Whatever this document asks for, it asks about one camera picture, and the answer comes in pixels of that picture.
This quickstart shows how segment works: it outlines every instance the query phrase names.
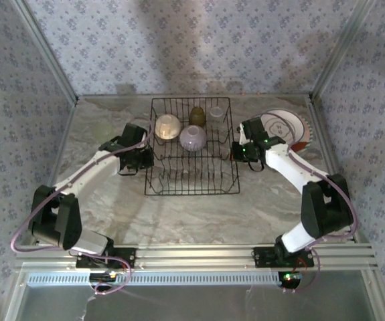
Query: cable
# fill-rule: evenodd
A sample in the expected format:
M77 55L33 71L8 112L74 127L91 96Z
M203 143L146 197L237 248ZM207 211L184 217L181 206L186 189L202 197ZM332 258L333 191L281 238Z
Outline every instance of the cable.
M13 235L12 240L11 240L11 250L12 251L14 251L15 253L27 253L27 252L35 252L35 251L43 251L43 250L60 249L59 247L56 247L56 246L43 246L43 247L34 247L34 248L31 248L31 249L18 249L16 247L16 245L15 245L15 242L17 241L18 237L21 235L23 230L28 226L29 222L44 208L45 205L47 205L52 199L57 197L64 189L67 189L69 184L74 184L83 174L88 172L94 165L98 164L99 162L105 160L108 157L117 155L117 154L119 154L121 152L128 152L128 151L133 150L133 149L135 149L137 147L140 147L141 145L146 144L149 141L149 139L151 139L151 137L153 135L153 131L154 131L152 121L147 120L146 118L141 118L141 117L134 118L131 121L134 121L134 120L146 120L149 123L149 133L146 136L146 138L143 141L138 142L137 144L134 144L133 146L124 147L124 148L118 149L118 150L116 150L114 152L111 152L111 153L108 153L108 154L105 154L105 155L101 156L94 163L90 163L88 166L84 167L68 183L66 183L64 186L60 187L58 190L54 191L50 196L48 196L46 199L44 199L42 201L42 203L40 203L30 213L29 216L27 216L25 221L21 224L21 226L18 228L18 230Z
M316 281L317 279L319 278L320 276L320 270L321 270L321 264L320 264L320 257L319 257L319 254L317 253L317 251L311 247L306 247L305 248L306 251L311 251L315 257L315 259L317 260L317 271L315 272L315 275L314 275L314 278L311 280L310 283L308 283L304 288L301 288L301 289L286 289L286 288L283 288L283 293L286 293L286 292L289 292L289 293L297 293L297 292L303 292L303 291L306 291L308 290Z
M89 253L82 253L82 255L85 255L88 257L93 257L94 259L111 259L113 261L121 262L122 264L124 264L127 267L128 275L127 275L127 278L125 279L125 281L121 285L114 288L112 284L109 284L107 282L98 282L94 286L94 289L93 289L95 291L96 295L104 296L106 294L114 293L114 292L119 291L120 289L124 288L131 281L131 278L133 276L133 271L132 271L129 263L127 261L125 261L124 259L122 259L120 257L115 257L115 256L94 255L94 254L89 254ZM100 286L109 286L109 287L111 287L111 289L106 290L106 291L98 291L98 287L100 287Z
M304 268L305 268L304 274L305 274L305 272L307 272L307 268L308 268L307 264L305 263L305 261L304 261L303 259L301 259L300 257L298 257L298 259L297 259L297 265L295 266L295 269L293 269L293 270L291 271L291 273L295 272L295 271L297 270L297 268L299 268L299 263L302 263L303 266L304 266Z
M315 175L316 177L318 177L319 179L325 181L326 183L328 183L329 185L331 185L331 187L333 187L340 195L341 197L343 198L343 200L347 203L347 206L349 207L351 213L352 213L352 216L353 216L353 224L352 224L352 229L350 232L344 234L344 235L326 235L325 237L326 238L331 238L331 239L345 239L347 237L351 237L353 236L353 234L358 230L358 215L356 213L356 210L354 209L354 205L352 203L352 201L350 200L350 198L344 193L344 191L338 186L336 185L333 181L331 181L330 179L328 179L326 176L318 173L318 172L315 172L313 171L313 169L310 169L307 165L304 165L303 163L301 163L299 160L297 160L293 155L292 153L290 153L291 151L291 147L292 145L295 144L295 132L293 131L292 129L292 126L283 118L283 117L280 117L279 115L277 114L273 114L272 112L265 112L264 114L268 114L268 115L271 115L271 116L274 116L274 117L277 117L278 119L280 119L281 121L283 121L285 123L285 125L287 126L287 128L289 129L290 133L292 134L292 142L288 145L287 147L287 154L289 156L289 158L296 164L298 165L299 167L301 167L304 171L307 171L308 173L310 173L311 175ZM320 243L321 241L323 241L322 238L320 239L316 239L313 243L309 244L308 247L312 247L313 245L316 245L318 243Z
M248 164L248 168L250 168L254 172L259 173L264 170L264 163L262 163L261 161L260 161L260 169L258 171L252 167L252 164L250 162L247 162L247 164Z

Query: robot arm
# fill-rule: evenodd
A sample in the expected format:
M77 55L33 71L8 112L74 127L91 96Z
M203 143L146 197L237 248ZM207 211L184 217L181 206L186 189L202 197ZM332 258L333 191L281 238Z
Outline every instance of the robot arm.
M80 204L109 177L125 170L130 174L122 175L135 175L138 170L153 166L153 151L145 144L127 152L112 154L143 142L146 135L145 129L127 124L122 136L100 146L99 151L76 173L54 187L39 187L33 197L32 210L56 190L66 186L30 221L28 229L31 234L65 250L96 255L108 251L113 246L111 239L82 228Z
M260 117L242 122L239 129L240 140L232 143L232 159L245 163L260 161L262 167L278 171L302 194L301 222L276 239L278 260L295 256L316 239L353 223L352 213L338 192L297 163L327 177L349 196L347 183L340 174L329 175L316 169L289 150L283 139L269 137Z

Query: marble surface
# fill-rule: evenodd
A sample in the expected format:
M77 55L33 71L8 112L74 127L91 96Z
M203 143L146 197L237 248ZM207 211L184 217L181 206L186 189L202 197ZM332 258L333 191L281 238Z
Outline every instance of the marble surface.
M92 133L110 123L119 134L135 116L149 118L150 96L80 99L68 135L58 180L78 170L97 150ZM264 96L231 97L234 126L265 110L292 110L310 121L302 99ZM317 137L301 152L326 170ZM239 164L241 193L210 196L146 196L145 172L111 177L81 204L85 227L107 235L115 244L272 243L299 221L301 196L279 173L252 172Z

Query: wire rack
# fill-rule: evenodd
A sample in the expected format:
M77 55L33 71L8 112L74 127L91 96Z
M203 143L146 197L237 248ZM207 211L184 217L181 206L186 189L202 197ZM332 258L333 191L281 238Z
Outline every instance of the wire rack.
M189 152L183 149L179 137L162 140L156 134L151 139L154 166L146 171L146 195L223 195L240 192L238 168L230 161L230 146L234 140L232 114L228 97L154 98L151 121L163 114L179 118L182 128L189 124L193 107L206 113L204 130L207 142L203 149ZM219 120L208 112L218 106L224 111Z

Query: aluminum frame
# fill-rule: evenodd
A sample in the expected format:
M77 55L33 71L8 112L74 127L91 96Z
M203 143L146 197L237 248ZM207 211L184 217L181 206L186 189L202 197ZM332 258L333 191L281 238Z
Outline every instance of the aluminum frame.
M136 252L135 275L158 275L171 272L173 274L188 272L213 272L214 275L268 274L290 269L256 269L252 258L253 247L271 246L271 244L244 245L138 245ZM385 320L385 300L382 295L381 282L378 279L378 266L374 252L369 243L324 243L315 246L321 260L322 271L352 271L367 273L366 289L378 320ZM76 269L76 258L66 251L38 251L19 253L16 260L19 270L15 286L11 291L11 302L7 307L4 320L16 320L19 307L30 275L70 274L83 278L85 273L104 272L102 269ZM158 285L147 282L147 285Z
M320 99L327 85L330 83L334 73L338 69L338 66L347 54L354 37L362 28L366 17L368 16L371 8L374 6L374 3L375 0L358 0L356 3L350 18L345 24L345 27L343 28L341 35L331 52L331 55L323 67L323 71L320 73L315 82L311 92L313 102Z
M24 23L24 27L29 31L33 42L35 43L39 52L42 54L43 59L57 80L57 83L60 85L63 93L69 99L71 104L75 103L76 94L74 89L60 64L58 63L58 60L54 55L51 46L46 40L44 33L41 31L39 23L37 22L30 6L25 0L11 0L11 3L15 10L18 12L22 22Z
M58 173L60 172L64 149L66 148L67 138L69 136L70 129L73 123L73 118L76 112L76 104L77 103L74 102L70 109L69 116L67 118L66 128L64 129L63 136L61 137L61 143L58 147L55 163L54 163L54 166L52 167L51 175L48 179L48 186L55 185Z
M312 95L306 99L306 104L310 111L316 135L320 138L319 141L323 153L323 159L326 162L327 170L330 174L333 174L339 170L339 164L337 163L337 157L334 151L330 148L329 145L331 143L331 139L329 137L329 133L324 129L326 121L323 113L318 112L321 110L321 101L320 99L316 99L312 102L311 97ZM354 239L358 243L368 242L368 240L360 231L357 231L354 234ZM382 281L380 270L362 271L362 277L364 279L366 291L372 303L372 309L376 319L385 321L385 286Z

